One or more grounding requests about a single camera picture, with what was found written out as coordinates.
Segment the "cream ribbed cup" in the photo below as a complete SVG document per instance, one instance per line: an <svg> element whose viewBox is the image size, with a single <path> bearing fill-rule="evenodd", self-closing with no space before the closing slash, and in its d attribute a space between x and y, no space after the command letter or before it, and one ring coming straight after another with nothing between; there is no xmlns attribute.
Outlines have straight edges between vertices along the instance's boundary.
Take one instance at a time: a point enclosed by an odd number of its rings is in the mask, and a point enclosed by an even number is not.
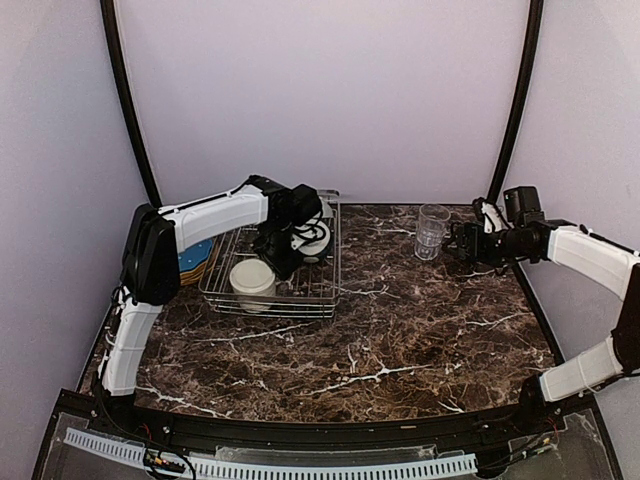
<svg viewBox="0 0 640 480"><path fill-rule="evenodd" d="M262 313L270 308L270 298L276 294L276 276L264 261L240 261L232 268L229 281L244 311Z"/></svg>

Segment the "yellow dotted scalloped plate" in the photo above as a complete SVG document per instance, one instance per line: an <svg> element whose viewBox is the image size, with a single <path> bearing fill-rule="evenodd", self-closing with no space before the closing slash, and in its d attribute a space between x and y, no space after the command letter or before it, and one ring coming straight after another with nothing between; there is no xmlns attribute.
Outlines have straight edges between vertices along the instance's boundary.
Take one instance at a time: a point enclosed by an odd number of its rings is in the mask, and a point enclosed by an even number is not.
<svg viewBox="0 0 640 480"><path fill-rule="evenodd" d="M216 266L219 252L217 249L213 249L209 256L200 262L197 266L190 270L186 270L180 273L181 286L194 285L200 282L203 276L211 273Z"/></svg>

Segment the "wire metal dish rack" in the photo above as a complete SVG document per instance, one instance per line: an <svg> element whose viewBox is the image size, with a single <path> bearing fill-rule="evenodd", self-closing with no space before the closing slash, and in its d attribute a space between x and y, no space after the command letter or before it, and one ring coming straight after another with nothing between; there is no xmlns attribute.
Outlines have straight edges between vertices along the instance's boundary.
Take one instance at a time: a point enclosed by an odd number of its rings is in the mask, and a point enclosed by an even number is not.
<svg viewBox="0 0 640 480"><path fill-rule="evenodd" d="M219 256L211 273L202 277L199 290L213 309L222 314L237 314L272 318L331 318L339 302L341 287L341 198L336 190L320 190L319 197L329 200L334 217L322 219L331 230L332 243L328 255L318 263L302 265L287 280L276 280L276 294L270 298L270 308L262 313L244 311L229 281L232 268L240 261L255 257L252 241L257 236L255 226L241 227L223 233L212 240Z"/></svg>

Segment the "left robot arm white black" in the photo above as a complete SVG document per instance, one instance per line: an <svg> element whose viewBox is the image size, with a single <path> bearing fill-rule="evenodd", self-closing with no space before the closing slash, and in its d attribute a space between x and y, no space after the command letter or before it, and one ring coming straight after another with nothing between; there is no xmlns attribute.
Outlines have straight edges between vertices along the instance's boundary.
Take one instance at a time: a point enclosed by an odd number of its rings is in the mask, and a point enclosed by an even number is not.
<svg viewBox="0 0 640 480"><path fill-rule="evenodd" d="M106 394L103 421L120 436L141 427L140 412L124 399L133 395L136 376L153 323L180 289L179 255L193 245L246 226L257 227L254 251L280 280L303 263L293 244L295 230L321 215L316 189L289 188L260 175L207 198L134 212L122 257L119 285L112 303L119 313L115 337L108 346L92 387Z"/></svg>

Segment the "blue dotted plate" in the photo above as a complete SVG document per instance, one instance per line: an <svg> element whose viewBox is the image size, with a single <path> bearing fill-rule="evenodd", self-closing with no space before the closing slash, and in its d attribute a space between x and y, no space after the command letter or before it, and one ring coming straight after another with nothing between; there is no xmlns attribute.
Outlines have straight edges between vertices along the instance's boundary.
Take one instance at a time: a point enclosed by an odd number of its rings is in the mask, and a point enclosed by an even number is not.
<svg viewBox="0 0 640 480"><path fill-rule="evenodd" d="M178 254L180 274L195 271L204 265L213 249L212 239L202 240Z"/></svg>

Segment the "clear glass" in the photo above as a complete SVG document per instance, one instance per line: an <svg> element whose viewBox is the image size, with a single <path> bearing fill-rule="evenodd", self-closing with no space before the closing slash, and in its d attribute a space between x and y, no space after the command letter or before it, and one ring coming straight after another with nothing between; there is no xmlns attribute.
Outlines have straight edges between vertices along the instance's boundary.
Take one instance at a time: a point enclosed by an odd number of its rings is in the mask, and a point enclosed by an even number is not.
<svg viewBox="0 0 640 480"><path fill-rule="evenodd" d="M449 210L438 204L423 204L418 211L414 241L414 255L423 261L432 261L441 251L450 220Z"/></svg>

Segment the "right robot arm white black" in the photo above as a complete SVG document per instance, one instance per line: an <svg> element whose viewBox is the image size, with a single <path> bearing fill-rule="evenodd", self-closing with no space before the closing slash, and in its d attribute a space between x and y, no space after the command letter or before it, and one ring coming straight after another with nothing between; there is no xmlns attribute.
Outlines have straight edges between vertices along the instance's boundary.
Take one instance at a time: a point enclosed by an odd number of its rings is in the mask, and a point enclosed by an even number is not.
<svg viewBox="0 0 640 480"><path fill-rule="evenodd" d="M574 357L534 376L528 397L510 413L521 434L534 432L549 416L549 405L596 392L639 375L639 254L584 226L537 220L526 226L486 229L455 222L443 251L457 260L496 270L525 263L549 263L598 286L620 302L618 319L605 338Z"/></svg>

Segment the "white saucer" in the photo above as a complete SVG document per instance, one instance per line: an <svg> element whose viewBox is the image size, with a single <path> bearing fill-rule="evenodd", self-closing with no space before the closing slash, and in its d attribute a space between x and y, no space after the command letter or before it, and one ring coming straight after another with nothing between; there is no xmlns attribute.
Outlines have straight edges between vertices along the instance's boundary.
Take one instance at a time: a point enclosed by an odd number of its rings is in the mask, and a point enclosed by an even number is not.
<svg viewBox="0 0 640 480"><path fill-rule="evenodd" d="M315 264L323 260L328 255L331 243L331 230L321 219L311 220L292 230L291 247L302 255L305 263Z"/></svg>

